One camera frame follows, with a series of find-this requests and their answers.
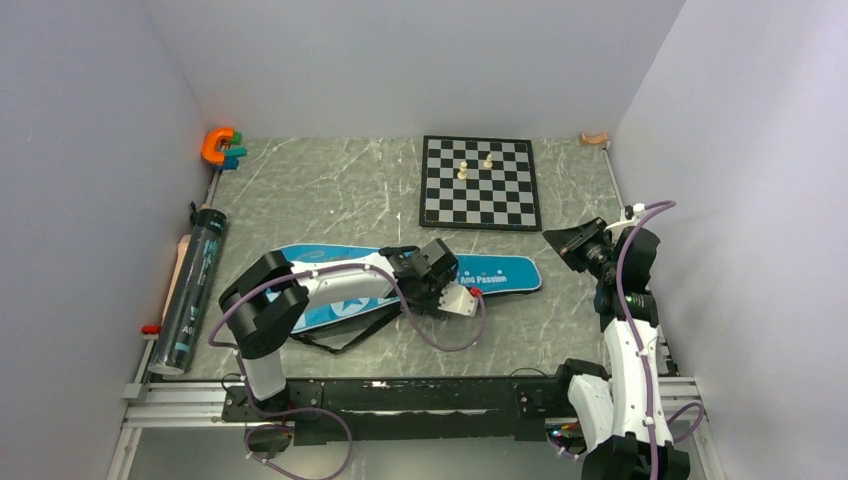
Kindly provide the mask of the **blue racket bag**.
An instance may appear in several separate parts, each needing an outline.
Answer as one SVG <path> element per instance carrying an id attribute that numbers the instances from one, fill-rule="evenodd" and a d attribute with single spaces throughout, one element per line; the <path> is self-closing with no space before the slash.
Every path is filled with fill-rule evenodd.
<path id="1" fill-rule="evenodd" d="M 364 257 L 375 247 L 322 243 L 290 244 L 280 248 L 289 260 L 323 263 Z M 458 254 L 457 281 L 477 288 L 485 296 L 529 294 L 542 287 L 536 264 L 514 255 Z M 298 320 L 291 338 L 307 346 L 340 355 L 374 336 L 401 314 L 396 298 L 353 299 L 324 305 L 306 312 Z"/>

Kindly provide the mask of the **black shuttlecock tube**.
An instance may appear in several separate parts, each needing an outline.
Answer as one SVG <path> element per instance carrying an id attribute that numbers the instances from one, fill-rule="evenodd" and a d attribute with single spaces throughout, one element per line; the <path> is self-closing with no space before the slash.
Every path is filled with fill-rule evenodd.
<path id="1" fill-rule="evenodd" d="M 226 215 L 217 209 L 203 208 L 196 216 L 148 364 L 153 374 L 173 376 L 188 370 L 221 257 L 226 224 Z"/>

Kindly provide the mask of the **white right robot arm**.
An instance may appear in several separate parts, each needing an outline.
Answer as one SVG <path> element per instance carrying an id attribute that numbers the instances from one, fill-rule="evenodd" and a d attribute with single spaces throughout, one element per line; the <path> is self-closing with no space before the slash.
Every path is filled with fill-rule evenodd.
<path id="1" fill-rule="evenodd" d="M 601 218 L 543 237 L 571 270 L 595 278 L 609 354 L 609 367 L 566 360 L 550 391 L 557 411 L 577 415 L 582 478 L 688 478 L 690 457 L 675 445 L 657 372 L 659 315 L 648 283 L 660 238 L 636 226 L 615 232 Z"/>

